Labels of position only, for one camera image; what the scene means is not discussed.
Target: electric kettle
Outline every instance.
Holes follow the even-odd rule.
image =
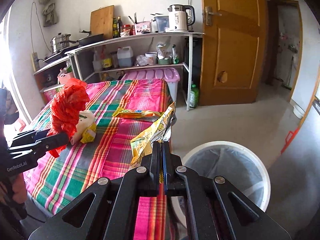
[[[195,9],[191,5],[170,5],[168,11],[170,32],[187,32],[188,26],[195,23]]]

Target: red plastic bag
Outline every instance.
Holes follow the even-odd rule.
[[[75,134],[79,112],[85,110],[85,104],[89,102],[89,96],[85,91],[86,85],[86,82],[71,78],[62,90],[54,95],[50,105],[51,129],[47,136],[65,132],[70,139]],[[49,153],[57,158],[65,148],[66,145],[50,150]]]

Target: cutting board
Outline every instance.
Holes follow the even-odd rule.
[[[103,38],[109,40],[113,38],[113,8],[115,6],[107,6],[91,12],[90,31],[92,35],[103,33]]]

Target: purple storage box lid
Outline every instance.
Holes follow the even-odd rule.
[[[134,79],[164,79],[168,82],[178,82],[180,76],[175,68],[154,68],[154,69],[140,69],[132,70],[125,74],[121,80],[134,80]]]

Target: striped tablecloth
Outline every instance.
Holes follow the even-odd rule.
[[[123,176],[132,159],[130,140],[150,122],[112,117],[121,106],[163,112],[172,102],[164,80],[127,80],[89,84],[86,109],[95,115],[97,135],[92,143],[68,145],[59,158],[47,153],[39,165],[24,173],[27,190],[45,209],[56,214],[99,177]],[[49,104],[29,130],[50,125]],[[134,239],[164,239],[166,198],[140,198]]]

